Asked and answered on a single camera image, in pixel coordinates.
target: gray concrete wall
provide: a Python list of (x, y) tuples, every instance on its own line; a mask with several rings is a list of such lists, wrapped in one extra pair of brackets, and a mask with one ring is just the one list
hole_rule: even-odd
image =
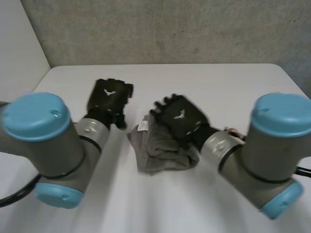
[(311, 96), (311, 0), (22, 0), (50, 65), (274, 63)]

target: folded cloth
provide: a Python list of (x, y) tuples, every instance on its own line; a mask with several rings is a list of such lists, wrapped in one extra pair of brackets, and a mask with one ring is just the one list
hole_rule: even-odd
[(169, 131), (157, 125), (152, 115), (145, 116), (148, 131), (138, 131), (138, 125), (127, 135), (132, 144), (139, 171), (155, 172), (166, 169), (184, 170), (199, 162), (198, 151), (179, 148)]

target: black cable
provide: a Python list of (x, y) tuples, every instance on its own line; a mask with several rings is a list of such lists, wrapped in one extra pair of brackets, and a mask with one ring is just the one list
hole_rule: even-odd
[(307, 168), (304, 168), (304, 167), (297, 166), (296, 168), (299, 169), (299, 170), (311, 172), (311, 169), (307, 169)]
[(19, 191), (17, 191), (16, 193), (0, 199), (0, 208), (13, 204), (19, 200), (21, 200), (22, 198), (24, 198), (25, 196), (27, 196), (29, 193), (31, 193), (31, 191), (33, 191), (33, 189), (35, 188), (36, 183), (40, 180), (41, 175), (38, 174), (36, 175), (36, 177), (34, 177), (28, 184), (26, 184), (22, 189), (20, 189)]

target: table surface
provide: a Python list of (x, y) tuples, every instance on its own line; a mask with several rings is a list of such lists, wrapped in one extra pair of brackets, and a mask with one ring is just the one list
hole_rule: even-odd
[[(97, 79), (121, 79), (135, 86), (126, 106), (128, 129), (112, 127), (80, 206), (58, 209), (33, 195), (0, 209), (0, 232), (10, 233), (309, 233), (311, 180), (302, 198), (275, 221), (268, 220), (201, 156), (186, 171), (138, 173), (126, 132), (153, 102), (184, 94), (200, 106), (213, 126), (247, 132), (254, 102), (271, 92), (302, 91), (272, 64), (65, 66), (51, 69), (36, 91), (59, 95), (78, 121)], [(1, 154), (1, 197), (18, 190), (36, 171), (24, 158)]]

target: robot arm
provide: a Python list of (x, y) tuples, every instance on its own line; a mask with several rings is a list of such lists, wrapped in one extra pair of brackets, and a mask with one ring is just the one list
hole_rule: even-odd
[[(190, 108), (189, 101), (180, 98), (183, 100), (166, 99), (164, 106), (157, 103), (157, 109), (151, 113), (171, 130), (181, 146), (195, 145), (220, 175), (261, 212), (275, 219), (301, 196), (302, 185), (292, 175), (299, 160), (311, 154), (309, 99), (293, 94), (268, 94), (259, 98), (243, 142), (210, 127), (204, 116), (192, 114), (193, 104), (190, 103)], [(185, 117), (174, 120), (181, 109), (186, 112)]]
[(50, 93), (26, 95), (0, 109), (0, 151), (28, 158), (41, 175), (34, 193), (42, 202), (76, 207), (109, 136), (124, 129), (123, 109), (133, 85), (97, 80), (87, 114), (76, 125), (64, 102)]

